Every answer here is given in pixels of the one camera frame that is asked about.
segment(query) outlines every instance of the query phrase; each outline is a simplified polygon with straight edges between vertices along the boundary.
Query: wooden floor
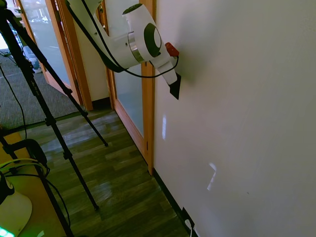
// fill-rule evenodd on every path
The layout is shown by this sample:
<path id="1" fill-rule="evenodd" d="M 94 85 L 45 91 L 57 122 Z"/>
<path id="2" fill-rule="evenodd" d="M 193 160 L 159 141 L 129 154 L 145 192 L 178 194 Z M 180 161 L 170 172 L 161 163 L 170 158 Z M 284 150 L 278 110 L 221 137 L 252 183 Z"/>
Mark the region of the wooden floor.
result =
<path id="1" fill-rule="evenodd" d="M 106 148 L 81 116 L 57 122 L 92 195 L 94 211 L 51 127 L 28 130 L 48 159 L 48 180 L 60 191 L 76 237 L 186 237 L 180 220 L 147 172 L 131 137 L 111 110 L 92 112 L 92 122 L 109 143 Z"/>

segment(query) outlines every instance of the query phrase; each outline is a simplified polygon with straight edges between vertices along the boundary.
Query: frosted glass panel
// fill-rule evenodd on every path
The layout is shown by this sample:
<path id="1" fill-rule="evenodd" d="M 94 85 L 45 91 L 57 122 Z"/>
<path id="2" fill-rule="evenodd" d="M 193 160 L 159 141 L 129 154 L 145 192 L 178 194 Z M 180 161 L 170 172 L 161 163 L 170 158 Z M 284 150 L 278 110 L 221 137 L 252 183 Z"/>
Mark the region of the frosted glass panel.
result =
<path id="1" fill-rule="evenodd" d="M 120 36 L 128 32 L 128 23 L 122 13 L 137 3 L 138 0 L 106 0 L 110 36 Z M 129 71 L 141 75 L 141 65 L 132 67 Z M 115 73 L 115 84 L 118 100 L 144 136 L 142 79 L 126 72 Z"/>
<path id="2" fill-rule="evenodd" d="M 70 85 L 45 0 L 21 0 L 21 3 L 36 44 L 60 79 Z"/>

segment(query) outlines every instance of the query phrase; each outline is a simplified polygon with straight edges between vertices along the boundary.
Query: green light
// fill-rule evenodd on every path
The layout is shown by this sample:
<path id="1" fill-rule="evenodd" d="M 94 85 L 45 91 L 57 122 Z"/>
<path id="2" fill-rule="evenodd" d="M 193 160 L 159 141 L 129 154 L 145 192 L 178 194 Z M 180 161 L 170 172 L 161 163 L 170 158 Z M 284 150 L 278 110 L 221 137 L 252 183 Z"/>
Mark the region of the green light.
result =
<path id="1" fill-rule="evenodd" d="M 7 231 L 5 231 L 4 229 L 0 228 L 0 236 L 6 236 Z"/>
<path id="2" fill-rule="evenodd" d="M 14 234 L 0 227 L 0 237 L 14 237 Z"/>

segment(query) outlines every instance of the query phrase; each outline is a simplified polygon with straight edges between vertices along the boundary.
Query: tripod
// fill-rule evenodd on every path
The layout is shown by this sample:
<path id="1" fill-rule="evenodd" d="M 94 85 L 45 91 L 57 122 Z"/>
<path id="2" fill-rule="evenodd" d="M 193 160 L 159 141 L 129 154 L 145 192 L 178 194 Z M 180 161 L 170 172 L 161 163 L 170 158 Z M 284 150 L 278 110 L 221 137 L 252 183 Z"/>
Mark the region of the tripod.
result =
<path id="1" fill-rule="evenodd" d="M 87 193 L 93 207 L 95 210 L 99 209 L 99 206 L 96 204 L 87 184 L 85 183 L 74 159 L 73 155 L 71 154 L 70 150 L 68 149 L 65 140 L 63 136 L 61 135 L 57 125 L 56 120 L 51 114 L 41 92 L 39 87 L 37 86 L 34 76 L 33 76 L 33 70 L 32 70 L 32 64 L 28 60 L 26 60 L 22 54 L 21 48 L 19 47 L 13 32 L 10 29 L 10 26 L 7 21 L 9 21 L 12 25 L 12 27 L 16 30 L 16 32 L 20 35 L 20 37 L 24 40 L 24 42 L 30 47 L 31 51 L 35 54 L 35 56 L 38 58 L 39 61 L 43 63 L 43 65 L 47 68 L 47 70 L 51 73 L 51 75 L 54 77 L 55 81 L 58 83 L 58 85 L 62 88 L 64 93 L 69 97 L 71 102 L 75 105 L 75 107 L 79 110 L 81 115 L 85 118 L 85 120 L 88 122 L 88 124 L 92 127 L 92 129 L 95 131 L 95 133 L 98 135 L 98 137 L 101 139 L 101 141 L 104 143 L 104 145 L 107 147 L 108 144 L 103 139 L 99 131 L 95 128 L 95 126 L 92 124 L 90 119 L 88 118 L 88 113 L 82 110 L 80 105 L 76 102 L 76 100 L 71 95 L 72 91 L 68 89 L 63 82 L 60 80 L 58 75 L 55 73 L 53 68 L 50 66 L 50 64 L 47 62 L 47 59 L 44 57 L 42 52 L 39 50 L 37 45 L 32 41 L 32 39 L 27 34 L 26 30 L 22 27 L 20 22 L 16 19 L 16 17 L 13 15 L 13 13 L 6 9 L 6 4 L 2 5 L 3 1 L 0 0 L 0 32 L 5 40 L 5 42 L 8 45 L 8 48 L 15 59 L 16 64 L 21 69 L 23 76 L 25 77 L 25 80 L 27 81 L 33 95 L 37 98 L 45 116 L 45 123 L 47 126 L 51 126 L 54 130 L 54 133 L 56 134 L 56 137 L 61 144 L 63 150 L 64 150 L 64 159 L 68 159 L 71 163 L 76 175 L 78 176 L 85 192 Z M 0 134 L 0 142 L 3 145 L 3 149 L 11 155 L 13 159 L 17 159 L 17 156 L 14 154 L 14 150 L 11 149 L 11 145 L 9 145 L 4 137 Z"/>

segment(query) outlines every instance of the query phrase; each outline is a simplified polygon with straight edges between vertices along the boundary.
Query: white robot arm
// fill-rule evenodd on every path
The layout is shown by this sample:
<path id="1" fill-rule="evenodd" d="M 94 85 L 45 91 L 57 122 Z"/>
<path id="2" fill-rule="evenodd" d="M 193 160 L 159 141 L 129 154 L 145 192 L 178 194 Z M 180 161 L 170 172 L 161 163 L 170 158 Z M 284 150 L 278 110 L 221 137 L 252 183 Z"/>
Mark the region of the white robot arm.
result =
<path id="1" fill-rule="evenodd" d="M 109 37 L 97 20 L 95 12 L 100 0 L 66 0 L 66 5 L 109 69 L 119 73 L 150 61 L 163 74 L 170 93 L 179 99 L 181 77 L 174 71 L 176 60 L 168 53 L 152 16 L 143 4 L 136 4 L 123 12 L 129 33 L 119 37 Z"/>

